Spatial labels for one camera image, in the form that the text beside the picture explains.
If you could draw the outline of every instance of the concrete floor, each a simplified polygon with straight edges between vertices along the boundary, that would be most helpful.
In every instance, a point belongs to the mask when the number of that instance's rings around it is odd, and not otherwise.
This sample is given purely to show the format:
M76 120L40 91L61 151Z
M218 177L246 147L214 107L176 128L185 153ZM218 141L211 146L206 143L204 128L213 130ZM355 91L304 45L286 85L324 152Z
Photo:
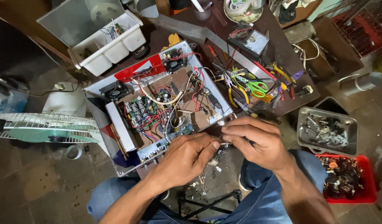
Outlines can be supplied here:
M363 59L369 71L371 57ZM31 81L32 89L49 89L58 81L73 81L63 69L56 67ZM367 155L376 172L376 180L382 180L382 87L343 96L335 81L320 88L323 96L333 95L343 108L358 120L358 153ZM46 98L30 98L27 112L40 112ZM295 131L285 118L280 118L282 139L286 148L296 147ZM86 203L94 187L101 181L115 176L109 157L96 144L89 144L90 152L77 160L68 160L63 155L65 145L34 144L28 149L11 146L8 140L0 139L0 223L21 224L92 224L96 223L86 212ZM196 201L211 202L217 196L239 189L238 175L243 155L236 149L226 149L220 155L213 179L213 167L207 166L204 185L186 190L186 196L195 196ZM164 201L177 211L177 196L184 187L172 189ZM234 198L220 204L233 210ZM382 224L382 212L375 205L331 205L339 223ZM198 217L211 217L218 213L206 211Z

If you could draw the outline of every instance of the person's right hand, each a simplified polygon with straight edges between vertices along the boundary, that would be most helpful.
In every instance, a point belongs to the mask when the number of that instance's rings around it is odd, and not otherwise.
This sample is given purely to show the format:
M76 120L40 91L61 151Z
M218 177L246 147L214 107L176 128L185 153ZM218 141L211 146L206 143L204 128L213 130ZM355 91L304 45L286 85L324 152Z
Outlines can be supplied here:
M268 121L242 117L222 127L223 140L231 142L245 158L272 171L287 168L294 157L284 149L279 129Z

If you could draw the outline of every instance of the metal tray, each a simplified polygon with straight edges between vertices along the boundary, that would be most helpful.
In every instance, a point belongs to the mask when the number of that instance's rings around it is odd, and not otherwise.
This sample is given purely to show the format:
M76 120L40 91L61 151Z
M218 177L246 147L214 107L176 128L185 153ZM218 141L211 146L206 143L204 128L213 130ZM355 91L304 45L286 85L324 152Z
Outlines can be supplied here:
M332 117L332 118L337 118L341 121L346 122L347 124L346 131L347 131L349 144L345 147L340 147L337 149L337 148L330 148L330 147L325 147L322 145L312 144L310 142L303 140L301 138L301 124L302 124L302 117L304 114L311 114L311 115L320 116L320 117ZM302 145L305 147L309 147L309 148L317 149L317 150L323 150L326 152L335 153L339 155L355 156L357 154L357 139L358 139L357 138L357 121L347 115L304 106L300 108L299 110L298 129L296 132L296 136L297 136L299 145Z

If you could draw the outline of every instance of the wooden table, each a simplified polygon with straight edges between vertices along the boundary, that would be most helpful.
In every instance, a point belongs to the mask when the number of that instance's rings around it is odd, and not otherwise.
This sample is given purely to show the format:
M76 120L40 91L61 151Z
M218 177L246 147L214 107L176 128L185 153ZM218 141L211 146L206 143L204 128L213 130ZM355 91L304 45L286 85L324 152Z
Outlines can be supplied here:
M222 3L220 3L218 0L213 0L214 4L218 5L218 8L223 9ZM211 15L209 20L207 22L201 22L197 20L194 16L194 12L192 9L184 10L176 15L173 16L173 18L182 20L184 22L192 23L198 26L202 27L208 27L213 32L216 32L219 37L222 39L226 39L228 37L228 34L233 30L233 26L236 24L232 21L230 21L224 14L224 11L221 10L221 13L223 14L223 17L226 18L228 27L223 28L221 24L218 22L218 20ZM274 55L277 52L279 59L282 60L283 67L287 70L290 74L295 74L298 71L305 70L302 63L298 59L298 56L294 53L293 48L291 44L288 42L288 39L286 38L285 34L283 33L282 29L280 28L276 18L274 15L270 12L267 5L263 8L263 14L262 16L253 23L254 28L260 32L265 34L269 30L269 43L268 43L268 49L267 49L267 56L271 61L274 61ZM142 26L142 32L147 39L147 43L149 43L151 47L151 51L149 53L149 56L156 54L160 52L160 50L164 46L168 46L168 37L171 34L171 32L164 30L162 28L157 28L153 25L144 25ZM204 45L199 45L199 52L203 56L202 64L206 67L212 68L213 66L211 62L213 61L213 56L210 53L209 49L207 48L207 45L211 44L209 40ZM121 61L119 64L116 65L116 67L110 69L108 72L106 72L106 75L114 74L124 68L127 68L128 66L137 63L137 60L127 57L123 61ZM97 77L97 79L103 79L104 77L100 76ZM304 85L311 85L313 87L313 93L309 96L305 96L303 98L298 98L291 100L288 96L288 93L285 93L285 100L280 101L278 103L278 107L274 111L274 117L279 117L284 114L287 114L288 112L297 109L315 99L317 99L320 94L318 93L318 90L313 84L313 81L308 76L308 74L305 72L296 82L297 87L295 88L295 92L299 92L302 90ZM271 106L267 107L254 107L254 110L264 110L268 113L272 112Z

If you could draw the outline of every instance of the cooling fan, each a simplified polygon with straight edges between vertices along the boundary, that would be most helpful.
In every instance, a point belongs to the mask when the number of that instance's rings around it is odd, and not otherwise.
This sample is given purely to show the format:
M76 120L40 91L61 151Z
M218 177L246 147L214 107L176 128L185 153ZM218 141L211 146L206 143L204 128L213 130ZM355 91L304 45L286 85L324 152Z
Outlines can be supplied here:
M55 114L0 114L0 138L26 142L99 143L102 136L89 118Z

